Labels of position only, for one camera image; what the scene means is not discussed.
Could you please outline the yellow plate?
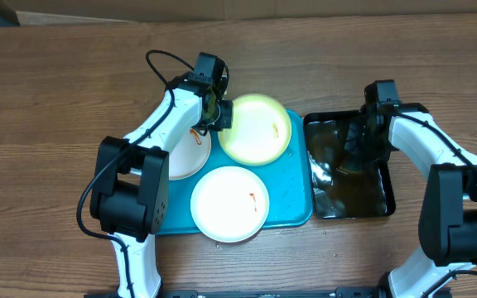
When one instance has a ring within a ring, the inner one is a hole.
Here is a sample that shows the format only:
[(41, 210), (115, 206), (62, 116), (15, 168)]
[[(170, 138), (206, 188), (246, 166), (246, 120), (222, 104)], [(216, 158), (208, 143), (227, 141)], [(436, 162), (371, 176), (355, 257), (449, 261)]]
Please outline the yellow plate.
[(232, 126), (218, 133), (228, 157), (246, 166), (264, 166), (279, 158), (292, 137), (284, 106), (265, 94), (241, 95), (232, 104)]

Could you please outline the white plate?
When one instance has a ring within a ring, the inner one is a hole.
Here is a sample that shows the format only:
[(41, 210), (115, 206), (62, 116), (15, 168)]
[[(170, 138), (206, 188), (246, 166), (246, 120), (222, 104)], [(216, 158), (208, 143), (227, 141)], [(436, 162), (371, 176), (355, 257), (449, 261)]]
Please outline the white plate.
[(223, 166), (195, 185), (190, 213), (196, 227), (219, 243), (239, 243), (260, 231), (267, 221), (267, 187), (252, 171)]

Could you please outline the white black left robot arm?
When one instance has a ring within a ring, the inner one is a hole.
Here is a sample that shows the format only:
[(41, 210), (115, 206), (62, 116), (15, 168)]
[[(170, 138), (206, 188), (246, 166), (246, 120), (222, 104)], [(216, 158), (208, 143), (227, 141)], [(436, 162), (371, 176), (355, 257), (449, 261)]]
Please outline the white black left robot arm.
[(113, 244), (119, 273), (114, 297), (161, 294), (155, 235), (168, 205), (170, 154), (190, 130), (204, 137), (231, 127), (228, 83), (225, 62), (201, 52), (187, 72), (163, 82), (163, 100), (142, 125), (101, 141), (76, 220), (83, 233)]

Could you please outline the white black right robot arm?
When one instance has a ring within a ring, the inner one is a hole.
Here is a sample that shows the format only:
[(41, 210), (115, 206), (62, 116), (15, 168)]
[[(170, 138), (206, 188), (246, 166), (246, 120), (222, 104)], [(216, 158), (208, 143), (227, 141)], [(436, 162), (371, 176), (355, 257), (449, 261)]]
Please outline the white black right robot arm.
[(344, 148), (361, 163), (401, 151), (426, 178), (419, 247), (383, 278), (382, 297), (449, 297), (446, 283), (477, 276), (477, 156), (444, 133), (420, 103), (403, 103), (392, 80), (364, 89)]

